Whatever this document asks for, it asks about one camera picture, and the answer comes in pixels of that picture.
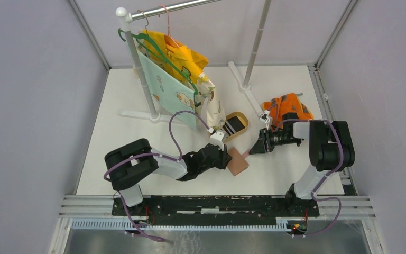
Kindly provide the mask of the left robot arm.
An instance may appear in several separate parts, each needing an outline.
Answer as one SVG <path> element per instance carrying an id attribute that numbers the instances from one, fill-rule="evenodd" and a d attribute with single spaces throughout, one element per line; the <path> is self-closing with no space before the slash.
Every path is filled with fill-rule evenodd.
<path id="1" fill-rule="evenodd" d="M 109 152 L 104 161 L 104 180 L 111 183 L 125 201 L 131 215 L 140 215 L 145 201 L 139 182 L 151 174 L 164 175 L 178 181 L 190 181 L 211 168 L 226 169 L 231 162 L 226 146 L 207 144 L 198 151 L 174 157 L 153 149 L 148 139 L 141 138 Z"/>

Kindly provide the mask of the black credit card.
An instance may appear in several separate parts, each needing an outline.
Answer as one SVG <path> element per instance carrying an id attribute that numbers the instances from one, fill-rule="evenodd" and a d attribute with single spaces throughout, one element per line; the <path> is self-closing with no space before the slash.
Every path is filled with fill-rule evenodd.
<path id="1" fill-rule="evenodd" d="M 238 116 L 233 116 L 226 120 L 226 132 L 228 135 L 234 135 L 245 129 L 245 124 Z"/>

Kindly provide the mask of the yellow oval tray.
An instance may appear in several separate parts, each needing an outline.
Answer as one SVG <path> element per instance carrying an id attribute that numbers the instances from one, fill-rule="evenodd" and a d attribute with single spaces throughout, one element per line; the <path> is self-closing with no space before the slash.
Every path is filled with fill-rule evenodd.
<path id="1" fill-rule="evenodd" d="M 233 112 L 226 116 L 225 124 L 223 125 L 223 131 L 226 133 L 225 142 L 228 142 L 239 135 L 246 132 L 249 126 L 247 117 L 239 111 Z"/>

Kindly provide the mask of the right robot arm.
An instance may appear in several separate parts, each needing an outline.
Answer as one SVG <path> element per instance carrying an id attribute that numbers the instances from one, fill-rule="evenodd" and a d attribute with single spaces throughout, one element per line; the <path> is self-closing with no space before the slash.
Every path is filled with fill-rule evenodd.
<path id="1" fill-rule="evenodd" d="M 286 193 L 284 209 L 297 216 L 306 208 L 304 200 L 316 200 L 319 189 L 334 173 L 355 162 L 355 150 L 346 121 L 304 120 L 286 113 L 283 120 L 259 131 L 258 140 L 248 155 L 266 154 L 276 146 L 309 143 L 310 165 Z"/>

